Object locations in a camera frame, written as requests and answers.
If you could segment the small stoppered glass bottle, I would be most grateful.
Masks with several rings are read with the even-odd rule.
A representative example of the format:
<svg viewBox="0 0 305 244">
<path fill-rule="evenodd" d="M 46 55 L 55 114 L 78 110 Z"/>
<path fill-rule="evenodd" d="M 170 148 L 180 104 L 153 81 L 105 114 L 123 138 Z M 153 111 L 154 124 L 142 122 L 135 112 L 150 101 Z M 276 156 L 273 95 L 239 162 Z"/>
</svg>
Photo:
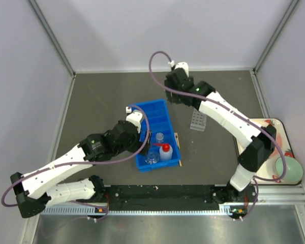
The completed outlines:
<svg viewBox="0 0 305 244">
<path fill-rule="evenodd" d="M 156 133 L 156 143 L 164 142 L 164 134 L 162 132 Z"/>
</svg>

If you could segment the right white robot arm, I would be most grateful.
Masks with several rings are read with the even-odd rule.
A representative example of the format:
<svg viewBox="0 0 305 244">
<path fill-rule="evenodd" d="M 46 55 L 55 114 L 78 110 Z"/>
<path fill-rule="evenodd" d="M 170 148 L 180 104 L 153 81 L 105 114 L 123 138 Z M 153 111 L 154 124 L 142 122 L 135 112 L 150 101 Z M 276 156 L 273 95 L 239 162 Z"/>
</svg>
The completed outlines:
<svg viewBox="0 0 305 244">
<path fill-rule="evenodd" d="M 218 193 L 219 203 L 239 201 L 246 194 L 250 184 L 264 162 L 275 149 L 277 130 L 249 123 L 249 119 L 227 103 L 214 87 L 205 81 L 194 84 L 192 76 L 183 68 L 176 68 L 166 75 L 164 81 L 169 102 L 192 106 L 209 116 L 232 134 L 244 148 L 238 156 L 238 166 L 226 185 L 224 193 Z"/>
</svg>

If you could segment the blue compartment plastic bin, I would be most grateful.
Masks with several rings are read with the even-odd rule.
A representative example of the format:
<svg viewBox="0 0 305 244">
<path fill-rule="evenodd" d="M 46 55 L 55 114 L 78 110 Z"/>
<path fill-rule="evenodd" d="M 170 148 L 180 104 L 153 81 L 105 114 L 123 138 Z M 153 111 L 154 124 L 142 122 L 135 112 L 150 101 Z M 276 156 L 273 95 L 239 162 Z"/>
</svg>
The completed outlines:
<svg viewBox="0 0 305 244">
<path fill-rule="evenodd" d="M 170 115 L 164 99 L 136 103 L 147 116 L 151 131 L 150 149 L 147 156 L 136 155 L 140 172 L 177 166 L 181 160 Z"/>
</svg>

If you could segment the wash bottle red nozzle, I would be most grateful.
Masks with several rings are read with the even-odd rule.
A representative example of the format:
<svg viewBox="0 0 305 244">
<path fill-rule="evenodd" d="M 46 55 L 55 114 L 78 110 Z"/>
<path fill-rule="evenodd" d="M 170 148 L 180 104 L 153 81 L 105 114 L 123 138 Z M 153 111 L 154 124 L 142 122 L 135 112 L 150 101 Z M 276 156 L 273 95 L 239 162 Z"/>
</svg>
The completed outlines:
<svg viewBox="0 0 305 244">
<path fill-rule="evenodd" d="M 172 159 L 173 148 L 169 143 L 154 143 L 159 147 L 159 155 L 161 161 L 170 161 Z"/>
</svg>

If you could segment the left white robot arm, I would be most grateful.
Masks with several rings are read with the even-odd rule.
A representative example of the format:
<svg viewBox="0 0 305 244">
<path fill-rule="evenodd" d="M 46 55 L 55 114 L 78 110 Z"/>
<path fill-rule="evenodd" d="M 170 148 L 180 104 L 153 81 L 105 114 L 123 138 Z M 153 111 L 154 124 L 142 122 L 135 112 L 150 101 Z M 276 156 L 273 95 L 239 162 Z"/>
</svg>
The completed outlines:
<svg viewBox="0 0 305 244">
<path fill-rule="evenodd" d="M 90 134 L 69 152 L 31 173 L 11 175 L 11 183 L 21 217 L 33 217 L 60 203 L 77 201 L 99 202 L 105 196 L 103 180 L 92 175 L 77 182 L 63 181 L 75 173 L 88 169 L 95 162 L 107 164 L 113 157 L 128 151 L 147 155 L 150 142 L 140 141 L 140 119 L 120 120 L 113 129 Z"/>
</svg>

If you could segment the small clear glass dish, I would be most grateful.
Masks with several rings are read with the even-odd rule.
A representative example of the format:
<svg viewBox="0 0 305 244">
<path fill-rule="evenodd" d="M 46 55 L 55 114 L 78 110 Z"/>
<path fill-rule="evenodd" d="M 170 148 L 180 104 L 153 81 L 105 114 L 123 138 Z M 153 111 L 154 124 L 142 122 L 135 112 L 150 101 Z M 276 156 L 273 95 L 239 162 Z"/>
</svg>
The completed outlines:
<svg viewBox="0 0 305 244">
<path fill-rule="evenodd" d="M 145 162 L 147 164 L 155 164 L 160 161 L 160 155 L 156 151 L 149 151 L 148 154 L 145 156 Z"/>
</svg>

